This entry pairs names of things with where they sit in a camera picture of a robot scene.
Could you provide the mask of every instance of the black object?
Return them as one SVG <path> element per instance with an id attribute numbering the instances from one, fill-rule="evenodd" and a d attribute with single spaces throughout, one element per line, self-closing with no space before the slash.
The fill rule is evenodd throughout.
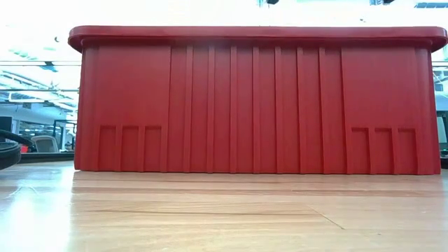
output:
<path id="1" fill-rule="evenodd" d="M 440 158 L 440 165 L 442 166 L 442 169 L 448 169 L 448 158 L 441 157 Z"/>
<path id="2" fill-rule="evenodd" d="M 19 164 L 30 164 L 35 162 L 59 162 L 73 161 L 75 159 L 74 152 L 66 153 L 23 153 Z"/>
<path id="3" fill-rule="evenodd" d="M 16 141 L 17 143 L 0 143 L 0 170 L 17 164 L 20 161 L 20 145 L 34 146 L 30 140 L 14 133 L 0 129 L 0 137 Z"/>
<path id="4" fill-rule="evenodd" d="M 18 143 L 0 143 L 0 170 L 17 164 L 20 161 Z"/>

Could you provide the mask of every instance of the storage bin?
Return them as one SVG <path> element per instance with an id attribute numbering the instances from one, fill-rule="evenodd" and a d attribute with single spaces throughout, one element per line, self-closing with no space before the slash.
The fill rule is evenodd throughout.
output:
<path id="1" fill-rule="evenodd" d="M 439 174 L 446 43 L 439 27 L 76 27 L 75 168 Z"/>

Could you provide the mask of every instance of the bin rim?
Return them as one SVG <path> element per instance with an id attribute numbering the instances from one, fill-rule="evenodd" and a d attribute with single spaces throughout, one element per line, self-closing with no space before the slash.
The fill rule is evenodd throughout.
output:
<path id="1" fill-rule="evenodd" d="M 84 39 L 306 39 L 308 41 L 426 40 L 435 52 L 448 43 L 441 27 L 145 27 L 78 26 L 69 45 L 82 52 Z"/>

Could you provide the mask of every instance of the wood grain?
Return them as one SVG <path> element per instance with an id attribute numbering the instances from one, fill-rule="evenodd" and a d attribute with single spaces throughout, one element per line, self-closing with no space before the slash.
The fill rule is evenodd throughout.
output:
<path id="1" fill-rule="evenodd" d="M 445 251 L 441 176 L 0 171 L 0 251 Z"/>

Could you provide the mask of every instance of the red plastic bin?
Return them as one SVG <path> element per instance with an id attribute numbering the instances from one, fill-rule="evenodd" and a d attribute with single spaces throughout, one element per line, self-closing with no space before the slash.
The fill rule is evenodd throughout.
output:
<path id="1" fill-rule="evenodd" d="M 446 43 L 439 27 L 76 27 L 75 168 L 439 174 Z"/>

